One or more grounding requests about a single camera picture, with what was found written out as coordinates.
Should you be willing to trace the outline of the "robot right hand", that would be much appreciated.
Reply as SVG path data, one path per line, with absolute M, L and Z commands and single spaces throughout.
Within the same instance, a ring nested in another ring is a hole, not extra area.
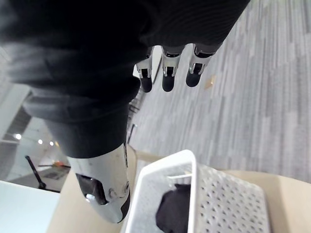
M 30 88 L 25 111 L 43 119 L 68 157 L 85 200 L 119 223 L 130 206 L 129 103 L 152 89 L 162 47 L 162 88 L 174 87 L 192 44 L 194 87 L 248 5 L 246 0 L 3 0 L 0 43 L 9 80 Z

